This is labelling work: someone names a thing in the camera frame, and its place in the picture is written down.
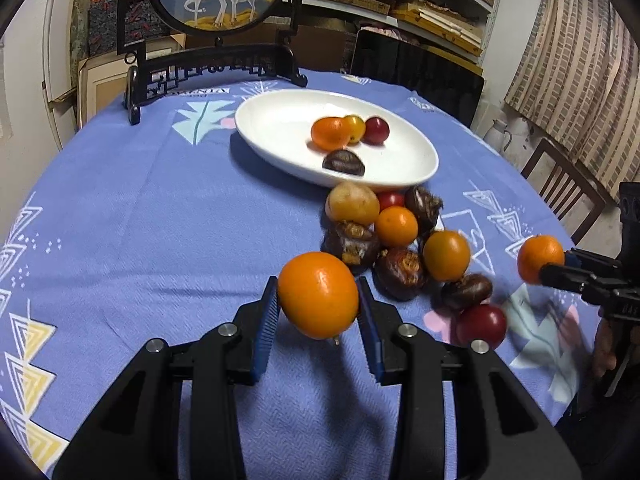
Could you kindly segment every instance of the red cherry tomato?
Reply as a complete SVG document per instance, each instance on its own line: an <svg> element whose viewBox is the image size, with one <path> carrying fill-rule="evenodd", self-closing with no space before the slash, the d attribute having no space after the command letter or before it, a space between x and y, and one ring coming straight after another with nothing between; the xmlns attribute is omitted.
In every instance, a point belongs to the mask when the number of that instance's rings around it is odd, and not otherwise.
<svg viewBox="0 0 640 480"><path fill-rule="evenodd" d="M404 207L404 195L397 191L385 191L378 193L378 201L380 202L380 211L393 205Z"/></svg>
<svg viewBox="0 0 640 480"><path fill-rule="evenodd" d="M479 304L464 310L456 324L456 335L462 346L475 339L486 341L492 350L500 346L507 333L507 318L500 307Z"/></svg>
<svg viewBox="0 0 640 480"><path fill-rule="evenodd" d="M368 144L381 145L389 136L389 125L383 118L370 117L365 124L365 132L362 140Z"/></svg>

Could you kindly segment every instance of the table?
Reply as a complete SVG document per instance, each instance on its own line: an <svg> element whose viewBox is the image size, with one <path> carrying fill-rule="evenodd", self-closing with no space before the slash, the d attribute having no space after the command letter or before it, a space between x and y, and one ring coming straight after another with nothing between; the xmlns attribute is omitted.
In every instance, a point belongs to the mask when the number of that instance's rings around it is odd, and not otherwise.
<svg viewBox="0 0 640 480"><path fill-rule="evenodd" d="M517 275L527 237L553 234L571 246L551 211L482 140L414 92L306 74L309 88L382 105L434 143L440 169L429 186L444 200L444 224L469 240L470 270L491 277L492 301L508 315L498 354L557 421L598 317L575 296ZM137 126L119 102L91 120L33 188L0 252L0 412L49 475L145 341L200 338L258 298L293 256L319 249L327 190L272 168L234 129L243 100L291 85L238 72L194 84L206 89L153 102ZM448 339L449 320L427 298L398 308L405 322ZM454 478L450 388L446 397ZM356 324L335 347L281 316L267 373L255 388L237 388L236 399L250 479L388 476L399 387L377 386Z"/></svg>

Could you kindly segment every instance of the tangerine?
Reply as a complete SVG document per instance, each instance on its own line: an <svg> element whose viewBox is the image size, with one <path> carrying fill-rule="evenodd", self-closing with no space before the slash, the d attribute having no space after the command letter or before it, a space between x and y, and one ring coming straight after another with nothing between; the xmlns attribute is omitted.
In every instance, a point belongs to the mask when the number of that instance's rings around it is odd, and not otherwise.
<svg viewBox="0 0 640 480"><path fill-rule="evenodd" d="M407 247L418 235L418 221L414 214L399 205L383 209L374 227L380 242L386 247Z"/></svg>
<svg viewBox="0 0 640 480"><path fill-rule="evenodd" d="M465 275L471 262L471 249L457 231L436 231L422 248L424 265L439 282L456 282Z"/></svg>
<svg viewBox="0 0 640 480"><path fill-rule="evenodd" d="M287 319L312 339L344 332L358 313L358 287L344 263L327 253L296 256L280 271L278 300Z"/></svg>
<svg viewBox="0 0 640 480"><path fill-rule="evenodd" d="M551 235L528 238L518 252L518 274L529 285L540 284L540 269L546 264L564 265L564 249Z"/></svg>
<svg viewBox="0 0 640 480"><path fill-rule="evenodd" d="M347 145L350 132L342 117L323 117L311 126L311 140L321 150L332 152Z"/></svg>

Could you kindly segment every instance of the potato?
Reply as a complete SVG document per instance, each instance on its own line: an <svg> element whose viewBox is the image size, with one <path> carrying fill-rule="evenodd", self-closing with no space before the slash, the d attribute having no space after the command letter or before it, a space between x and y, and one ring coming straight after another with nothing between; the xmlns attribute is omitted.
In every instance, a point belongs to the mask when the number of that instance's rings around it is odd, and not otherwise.
<svg viewBox="0 0 640 480"><path fill-rule="evenodd" d="M324 211L334 222L351 221L368 227L380 214L380 202L367 186L342 182L329 193Z"/></svg>

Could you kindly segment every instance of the white door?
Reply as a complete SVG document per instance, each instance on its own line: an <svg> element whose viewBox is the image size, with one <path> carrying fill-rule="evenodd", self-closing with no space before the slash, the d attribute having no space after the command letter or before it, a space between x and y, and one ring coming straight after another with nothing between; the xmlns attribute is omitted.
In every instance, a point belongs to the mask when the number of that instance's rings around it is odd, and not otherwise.
<svg viewBox="0 0 640 480"><path fill-rule="evenodd" d="M6 95L0 120L2 240L31 187L75 131L73 109L50 110L48 104L70 88L72 1L25 0L0 46Z"/></svg>

